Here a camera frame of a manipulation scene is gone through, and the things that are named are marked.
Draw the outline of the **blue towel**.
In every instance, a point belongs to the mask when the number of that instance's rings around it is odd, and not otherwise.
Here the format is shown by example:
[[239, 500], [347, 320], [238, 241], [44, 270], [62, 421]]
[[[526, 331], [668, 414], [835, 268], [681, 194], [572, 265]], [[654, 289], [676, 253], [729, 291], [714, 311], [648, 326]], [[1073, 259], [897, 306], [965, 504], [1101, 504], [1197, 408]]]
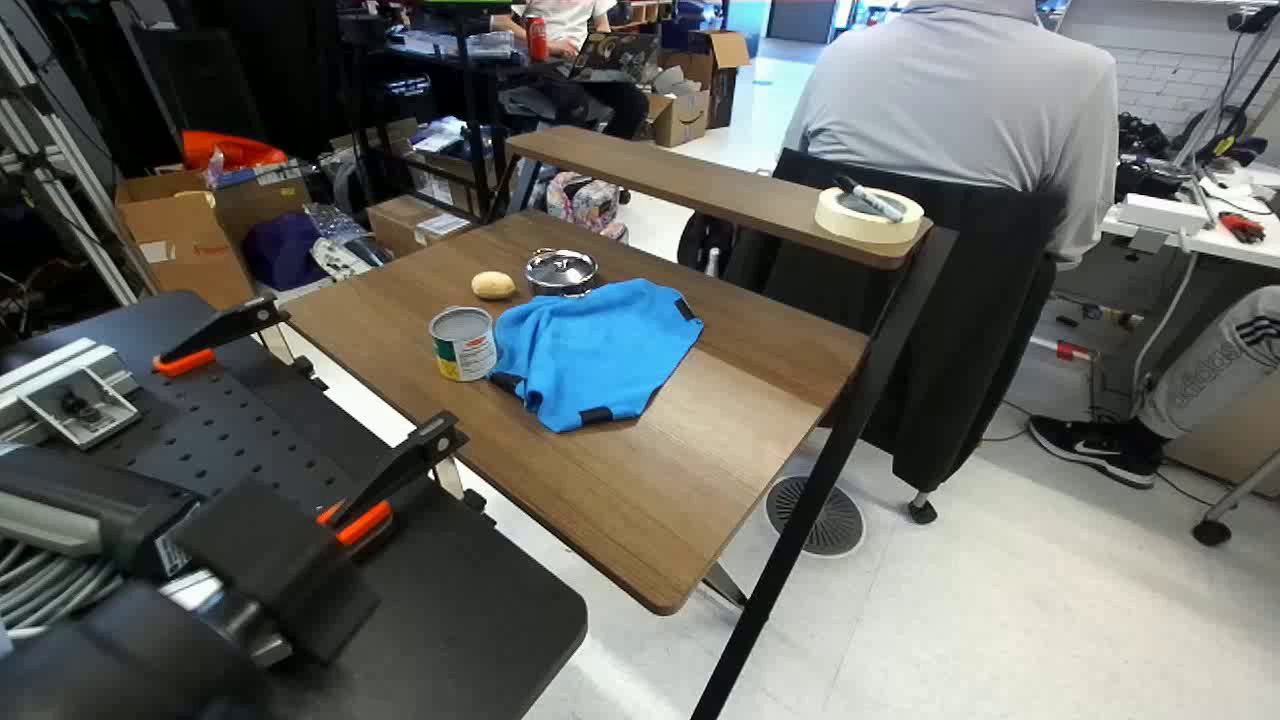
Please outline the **blue towel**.
[[701, 336], [698, 306], [657, 280], [538, 294], [497, 320], [492, 378], [557, 436], [641, 421]]

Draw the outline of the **wooden side table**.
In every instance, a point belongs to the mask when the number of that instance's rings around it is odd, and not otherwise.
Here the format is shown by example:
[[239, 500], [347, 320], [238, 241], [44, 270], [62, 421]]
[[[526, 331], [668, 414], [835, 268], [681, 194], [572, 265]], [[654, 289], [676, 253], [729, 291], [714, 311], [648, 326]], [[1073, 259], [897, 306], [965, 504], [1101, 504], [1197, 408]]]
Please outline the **wooden side table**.
[[[832, 236], [818, 222], [808, 182], [583, 129], [526, 131], [508, 157], [611, 181], [897, 280], [886, 320], [859, 336], [515, 207], [294, 305], [294, 326], [386, 402], [413, 421], [458, 414], [465, 464], [657, 617], [683, 609], [773, 491], [783, 459], [825, 432], [818, 470], [777, 531], [756, 587], [740, 600], [736, 627], [694, 709], [694, 720], [722, 720], [958, 236], [937, 222], [911, 229], [899, 244]], [[588, 253], [607, 280], [646, 274], [683, 291], [705, 320], [705, 341], [633, 424], [557, 436], [508, 392], [458, 383], [433, 366], [429, 320], [470, 294], [470, 274], [515, 270], [557, 244]]]

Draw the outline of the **silver metal bowl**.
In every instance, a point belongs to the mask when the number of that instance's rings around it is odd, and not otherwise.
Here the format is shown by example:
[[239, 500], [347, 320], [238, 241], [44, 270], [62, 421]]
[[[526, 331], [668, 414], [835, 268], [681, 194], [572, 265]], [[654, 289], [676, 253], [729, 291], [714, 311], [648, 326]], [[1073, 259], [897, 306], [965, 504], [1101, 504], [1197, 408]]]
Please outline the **silver metal bowl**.
[[526, 265], [526, 280], [538, 291], [580, 291], [598, 280], [602, 265], [580, 249], [538, 249]]

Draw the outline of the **small yellow potato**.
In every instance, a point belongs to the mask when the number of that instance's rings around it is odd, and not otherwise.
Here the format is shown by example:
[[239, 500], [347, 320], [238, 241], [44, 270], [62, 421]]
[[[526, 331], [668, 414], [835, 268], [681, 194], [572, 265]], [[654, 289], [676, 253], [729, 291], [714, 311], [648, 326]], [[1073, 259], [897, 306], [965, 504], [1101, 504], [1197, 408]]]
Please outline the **small yellow potato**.
[[515, 280], [508, 270], [477, 270], [470, 289], [472, 289], [477, 298], [508, 298], [508, 294], [515, 294]]

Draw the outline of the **white paint can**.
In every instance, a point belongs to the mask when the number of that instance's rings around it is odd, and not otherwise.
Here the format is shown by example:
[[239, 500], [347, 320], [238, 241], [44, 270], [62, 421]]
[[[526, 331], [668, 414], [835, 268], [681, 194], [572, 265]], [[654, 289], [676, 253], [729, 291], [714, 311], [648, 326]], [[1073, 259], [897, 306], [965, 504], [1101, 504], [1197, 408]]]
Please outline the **white paint can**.
[[497, 362], [492, 317], [477, 305], [436, 311], [429, 336], [445, 378], [485, 378]]

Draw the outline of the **roll of white tape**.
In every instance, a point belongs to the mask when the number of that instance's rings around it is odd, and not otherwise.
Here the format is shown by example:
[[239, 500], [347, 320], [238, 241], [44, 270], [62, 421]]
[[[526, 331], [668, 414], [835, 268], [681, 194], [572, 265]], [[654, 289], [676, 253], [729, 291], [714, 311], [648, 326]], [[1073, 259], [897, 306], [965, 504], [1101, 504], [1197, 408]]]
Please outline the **roll of white tape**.
[[897, 249], [911, 244], [926, 229], [926, 207], [889, 187], [825, 187], [814, 219], [853, 244]]

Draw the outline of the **open cardboard box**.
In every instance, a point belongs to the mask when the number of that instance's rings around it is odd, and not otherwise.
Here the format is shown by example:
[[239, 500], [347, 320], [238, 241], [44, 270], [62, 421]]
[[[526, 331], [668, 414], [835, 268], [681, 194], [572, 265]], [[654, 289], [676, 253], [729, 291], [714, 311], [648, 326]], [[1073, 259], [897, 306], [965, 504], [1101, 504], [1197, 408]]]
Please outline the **open cardboard box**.
[[732, 125], [736, 72], [754, 58], [740, 32], [687, 32], [668, 40], [654, 74], [654, 138], [687, 145]]

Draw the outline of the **black office chair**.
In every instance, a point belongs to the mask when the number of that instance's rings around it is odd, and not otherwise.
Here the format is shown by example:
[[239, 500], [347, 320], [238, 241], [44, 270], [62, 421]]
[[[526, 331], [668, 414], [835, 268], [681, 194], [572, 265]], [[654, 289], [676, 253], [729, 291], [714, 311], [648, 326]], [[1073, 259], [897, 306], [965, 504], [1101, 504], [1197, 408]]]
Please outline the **black office chair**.
[[[1031, 181], [1030, 187], [926, 181], [919, 170], [835, 163], [793, 146], [782, 150], [777, 174], [814, 187], [889, 187], [958, 236], [869, 424], [869, 441], [891, 456], [891, 477], [915, 491], [907, 516], [932, 522], [932, 491], [985, 441], [1056, 285], [1054, 236], [1063, 222], [1063, 187], [1056, 181]], [[891, 270], [750, 230], [709, 211], [687, 217], [676, 259], [855, 331], [886, 317], [897, 289]]]

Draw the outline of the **black perforated mounting board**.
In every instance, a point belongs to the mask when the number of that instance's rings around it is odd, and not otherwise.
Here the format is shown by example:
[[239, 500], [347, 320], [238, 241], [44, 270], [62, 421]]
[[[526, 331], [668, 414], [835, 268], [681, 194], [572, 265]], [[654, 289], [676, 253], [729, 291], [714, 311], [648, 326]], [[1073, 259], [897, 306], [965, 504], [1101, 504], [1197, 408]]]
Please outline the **black perforated mounting board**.
[[0, 720], [519, 720], [583, 600], [253, 336], [164, 291], [6, 353], [6, 531], [117, 587], [0, 661]]

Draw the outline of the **black orange bar clamp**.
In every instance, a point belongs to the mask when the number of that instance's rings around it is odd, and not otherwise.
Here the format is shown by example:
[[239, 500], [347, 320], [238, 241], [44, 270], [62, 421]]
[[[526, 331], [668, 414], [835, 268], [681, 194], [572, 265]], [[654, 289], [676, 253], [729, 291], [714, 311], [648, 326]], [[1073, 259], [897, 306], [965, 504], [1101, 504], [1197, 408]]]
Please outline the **black orange bar clamp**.
[[461, 421], [436, 410], [358, 491], [321, 510], [300, 510], [270, 484], [239, 479], [178, 531], [178, 547], [233, 594], [256, 605], [296, 655], [332, 663], [377, 610], [358, 556], [409, 516], [429, 470], [465, 442]]

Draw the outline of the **person in grey shirt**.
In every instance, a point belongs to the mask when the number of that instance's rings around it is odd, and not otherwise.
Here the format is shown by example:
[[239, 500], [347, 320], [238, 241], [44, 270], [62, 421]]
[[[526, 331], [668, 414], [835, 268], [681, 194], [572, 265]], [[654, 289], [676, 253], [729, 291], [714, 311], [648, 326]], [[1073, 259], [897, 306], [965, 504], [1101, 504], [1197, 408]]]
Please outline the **person in grey shirt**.
[[1056, 187], [1048, 253], [1073, 268], [1118, 199], [1119, 72], [1043, 28], [1038, 0], [911, 0], [819, 52], [783, 146], [939, 182]]

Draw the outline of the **brown cardboard box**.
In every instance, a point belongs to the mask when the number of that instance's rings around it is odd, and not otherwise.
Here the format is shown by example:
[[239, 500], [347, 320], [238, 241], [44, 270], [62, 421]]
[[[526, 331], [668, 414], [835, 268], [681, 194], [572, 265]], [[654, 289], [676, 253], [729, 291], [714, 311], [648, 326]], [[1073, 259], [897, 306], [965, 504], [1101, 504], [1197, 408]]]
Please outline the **brown cardboard box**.
[[144, 274], [160, 291], [196, 291], [212, 306], [256, 294], [239, 254], [244, 236], [304, 202], [308, 187], [300, 181], [212, 187], [201, 170], [160, 170], [117, 187], [117, 211]]

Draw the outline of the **black sneaker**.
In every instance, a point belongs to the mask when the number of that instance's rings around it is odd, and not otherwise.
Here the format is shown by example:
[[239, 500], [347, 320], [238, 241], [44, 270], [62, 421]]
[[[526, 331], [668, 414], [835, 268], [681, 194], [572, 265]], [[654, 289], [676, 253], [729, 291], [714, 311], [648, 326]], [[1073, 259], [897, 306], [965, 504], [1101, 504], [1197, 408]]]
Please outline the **black sneaker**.
[[1030, 436], [1073, 464], [1101, 469], [1104, 477], [1149, 488], [1166, 459], [1166, 436], [1149, 432], [1139, 421], [1101, 424], [1101, 421], [1054, 421], [1031, 414]]

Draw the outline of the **aluminium extrusion frame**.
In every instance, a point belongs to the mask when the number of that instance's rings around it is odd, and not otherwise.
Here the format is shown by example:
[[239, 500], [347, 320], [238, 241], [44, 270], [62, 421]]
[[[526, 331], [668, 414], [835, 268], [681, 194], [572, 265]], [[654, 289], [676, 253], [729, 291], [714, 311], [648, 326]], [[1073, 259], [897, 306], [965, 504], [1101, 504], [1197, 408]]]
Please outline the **aluminium extrusion frame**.
[[72, 341], [0, 376], [0, 453], [66, 441], [79, 453], [142, 421], [136, 376], [102, 341]]

